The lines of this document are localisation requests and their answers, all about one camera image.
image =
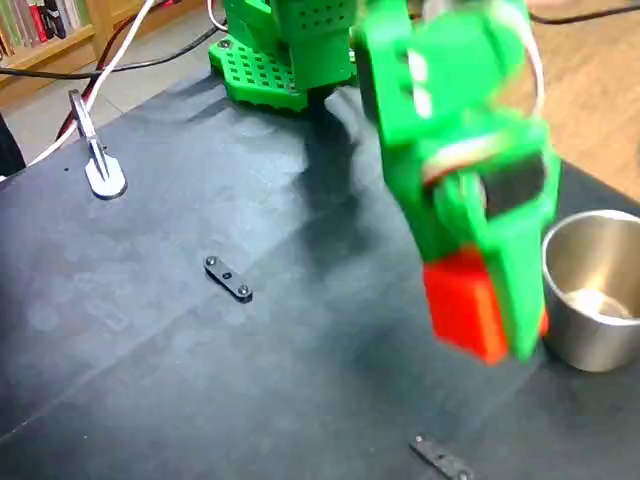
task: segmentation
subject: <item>small metal bracket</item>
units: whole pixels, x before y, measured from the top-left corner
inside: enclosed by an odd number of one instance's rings
[[[236,272],[220,258],[209,256],[204,260],[204,268],[218,283],[226,288],[236,300],[248,303],[253,299],[253,291]]]
[[[104,147],[96,134],[80,92],[71,90],[69,100],[71,101],[71,111],[78,124],[80,137],[85,139],[89,148],[90,160],[84,170],[91,190],[96,197],[102,200],[119,197],[127,189],[127,181],[118,160],[104,153]]]
[[[427,462],[438,470],[447,480],[474,480],[475,475],[462,460],[453,456],[436,442],[417,436],[410,443],[413,450],[421,460]]]

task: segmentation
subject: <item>book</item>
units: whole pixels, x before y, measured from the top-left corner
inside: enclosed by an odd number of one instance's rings
[[[13,51],[13,47],[18,47],[22,44],[20,40],[20,34],[18,33],[18,29],[13,19],[13,15],[11,14],[11,8],[9,8],[8,0],[0,0],[0,20],[2,26],[6,30],[5,35],[5,46],[8,51]]]
[[[89,11],[87,10],[87,5],[84,3],[84,0],[75,0],[76,1],[76,10],[78,10],[78,16],[80,17],[80,25],[85,26],[89,25]]]
[[[69,12],[64,6],[64,0],[56,0],[56,5],[58,5],[58,11],[60,12],[60,19],[62,20],[62,25],[64,25],[64,30],[67,32],[67,35],[71,35],[73,32],[73,28],[71,28],[71,22],[69,22]]]
[[[71,24],[71,28],[73,28],[74,31],[79,29],[80,17],[78,16],[78,11],[76,10],[76,2],[74,2],[74,0],[64,0],[64,7],[69,14],[69,23]]]
[[[7,21],[1,9],[0,9],[0,51],[4,52],[5,56],[13,55],[15,53],[15,50],[11,45],[11,35],[9,35],[9,28],[7,27]]]
[[[38,5],[38,12],[40,12],[40,18],[42,19],[42,26],[44,27],[44,33],[47,35],[47,40],[51,40],[55,36],[56,28],[47,14],[47,7],[44,6],[44,0],[42,1],[42,5]]]
[[[9,0],[0,0],[0,17],[4,18],[5,27],[9,31],[9,43],[11,43],[11,46],[19,47],[22,45],[18,26],[9,7]]]
[[[31,13],[33,24],[36,27],[38,39],[40,40],[40,43],[45,43],[48,38],[46,32],[44,31],[44,24],[42,23],[42,18],[40,17],[38,6],[36,5],[35,0],[27,0],[27,4],[29,5],[29,12]]]
[[[11,8],[11,14],[13,15],[13,19],[16,22],[18,32],[20,33],[20,42],[22,46],[33,46],[31,44],[31,40],[29,39],[29,34],[27,33],[26,27],[24,26],[24,22],[22,21],[22,17],[20,16],[20,10],[18,9],[17,0],[9,0],[9,7]]]
[[[53,30],[55,35],[58,38],[66,38],[67,31],[64,28],[64,24],[62,23],[62,17],[60,16],[60,11],[58,10],[58,4],[56,0],[44,0],[45,8],[47,9],[47,16],[53,25]]]
[[[33,17],[31,16],[31,11],[29,10],[29,5],[27,4],[27,0],[17,0],[18,10],[20,11],[20,16],[22,17],[22,22],[24,23],[24,28],[27,31],[27,35],[29,36],[29,42],[32,47],[40,45],[40,39],[38,38],[38,33],[36,32],[36,26],[33,24]]]

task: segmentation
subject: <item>wooden floor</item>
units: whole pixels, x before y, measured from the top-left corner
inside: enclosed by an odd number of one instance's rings
[[[576,0],[539,8],[564,16],[621,6]],[[545,117],[563,158],[640,201],[640,12],[567,26],[535,27],[546,65]],[[518,103],[530,79],[515,87]]]

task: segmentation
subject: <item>green 3d-printed part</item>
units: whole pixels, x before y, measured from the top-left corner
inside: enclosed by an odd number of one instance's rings
[[[224,72],[229,96],[236,101],[298,112],[307,106],[307,93],[295,88],[291,67],[271,52],[256,52],[228,36],[209,48],[209,58]]]
[[[542,120],[491,105],[524,51],[509,26],[476,5],[413,29],[404,0],[370,4],[354,32],[359,81],[385,181],[424,263],[477,248],[509,349],[527,359],[544,312],[540,237],[555,212],[560,160]],[[477,143],[487,145],[482,158],[428,177],[452,146]]]
[[[349,81],[356,0],[225,2],[229,32],[209,57],[235,100],[300,111],[307,91]]]

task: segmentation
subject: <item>green perforated base plate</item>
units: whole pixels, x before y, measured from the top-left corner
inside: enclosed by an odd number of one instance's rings
[[[228,35],[209,48],[211,65],[222,70],[229,96],[236,101],[299,112],[307,107],[306,92],[295,89],[291,67],[275,56],[255,51]]]

